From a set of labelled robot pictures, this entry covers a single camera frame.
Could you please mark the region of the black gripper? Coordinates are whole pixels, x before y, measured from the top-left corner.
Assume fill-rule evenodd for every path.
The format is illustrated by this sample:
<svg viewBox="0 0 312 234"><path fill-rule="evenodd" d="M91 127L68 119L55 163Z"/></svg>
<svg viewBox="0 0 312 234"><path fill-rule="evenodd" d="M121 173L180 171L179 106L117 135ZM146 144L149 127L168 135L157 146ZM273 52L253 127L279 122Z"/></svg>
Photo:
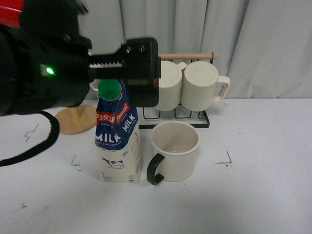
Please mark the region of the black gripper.
<svg viewBox="0 0 312 234"><path fill-rule="evenodd" d="M120 79L130 105L155 107L159 103L160 57L155 38L128 39L112 54L89 56L93 79Z"/></svg>

